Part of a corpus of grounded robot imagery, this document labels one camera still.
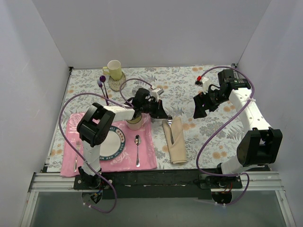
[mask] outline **cup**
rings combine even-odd
[[[130,120],[130,121],[126,121],[126,125],[131,130],[134,130],[134,131],[135,130],[139,130],[142,127],[142,125],[143,125],[142,115],[140,115],[136,119],[133,119],[133,120]]]
[[[103,67],[103,73],[110,75],[114,80],[119,80],[122,77],[121,63],[118,60],[112,60]]]

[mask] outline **folded napkin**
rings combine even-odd
[[[162,125],[172,164],[187,162],[181,118],[176,117],[172,120],[171,131],[174,144],[171,144],[169,124],[166,120],[163,120]]]
[[[77,125],[85,113],[73,113],[67,122],[66,137],[76,146],[79,139]],[[114,122],[112,125],[118,127],[125,135],[125,147],[123,152],[116,158],[108,161],[100,161],[102,172],[121,172],[133,170],[150,170],[157,168],[156,154],[153,148],[151,136],[151,117],[148,114],[142,114],[143,125],[139,130],[130,130],[126,121]],[[136,135],[140,135],[141,144],[139,145],[140,167],[136,167],[137,145],[134,142]],[[63,161],[61,168],[61,176],[79,175],[78,169],[74,172],[76,160],[76,152],[69,146],[67,142],[64,144]],[[83,146],[81,141],[80,153],[83,154]],[[83,160],[78,156],[77,167],[83,165]]]

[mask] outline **gray wall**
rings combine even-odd
[[[68,67],[31,0],[0,0],[0,226],[18,226],[59,114]]]
[[[270,0],[33,0],[68,66],[237,63]]]
[[[272,0],[239,63],[256,86],[266,120],[283,133],[273,168],[281,174],[297,226],[303,226],[302,12],[301,0]]]

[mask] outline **pink cloth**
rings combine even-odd
[[[76,146],[76,141],[80,140],[79,133],[77,132],[77,125],[83,116],[84,113],[73,113],[67,122],[65,135],[74,146]],[[102,172],[149,170],[157,168],[155,150],[153,148],[151,136],[151,117],[148,114],[143,114],[142,116],[143,125],[142,128],[137,131],[130,130],[125,121],[115,122],[112,124],[113,126],[121,129],[124,133],[125,147],[123,152],[116,158],[109,161],[100,161]],[[140,135],[141,137],[141,144],[139,145],[140,167],[136,167],[137,145],[134,143],[136,135]],[[72,177],[79,174],[78,167],[83,165],[83,160],[78,156],[77,171],[74,172],[75,160],[76,152],[68,145],[67,142],[65,142],[61,176]]]

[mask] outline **leaf pattern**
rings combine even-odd
[[[178,168],[196,168],[196,156],[205,141],[221,126],[235,115],[236,111],[230,102],[222,103],[219,108],[211,113],[207,113],[206,118],[193,119],[195,104],[193,97],[202,89],[194,85],[197,76],[204,71],[213,67],[194,66],[194,67],[151,67],[151,68],[123,68],[123,72],[127,79],[140,78],[155,87],[161,87],[164,93],[160,96],[163,101],[163,107],[167,114],[173,117],[180,116],[183,123],[185,146],[187,149],[188,162],[184,165],[173,165],[170,162],[167,143],[163,133],[162,121],[152,119],[151,135],[153,138],[153,146],[156,152],[158,169],[178,169]],[[212,84],[218,85],[217,73],[220,69],[209,72],[206,77],[210,79]],[[101,89],[97,85],[97,79],[103,74],[102,70],[73,70],[70,82],[67,88],[67,94],[64,102],[72,96],[83,93],[92,92],[102,95]],[[109,88],[108,76],[106,80],[106,88],[110,98],[119,103],[124,100],[119,92],[115,92]],[[141,81],[131,80],[123,89],[123,95],[127,98],[133,97],[140,88],[149,89],[145,83]],[[85,112],[89,106],[98,102],[106,105],[105,101],[97,96],[79,96],[71,101],[62,115],[62,127],[65,131],[66,123],[72,113]],[[236,148],[243,138],[244,132],[241,121],[236,118],[227,128],[223,129],[215,136],[203,151],[199,165],[204,168],[216,167],[220,162],[226,161],[236,154]],[[62,166],[63,152],[58,152],[64,148],[64,138],[59,128],[56,127],[55,140],[52,145],[48,172],[60,172]]]

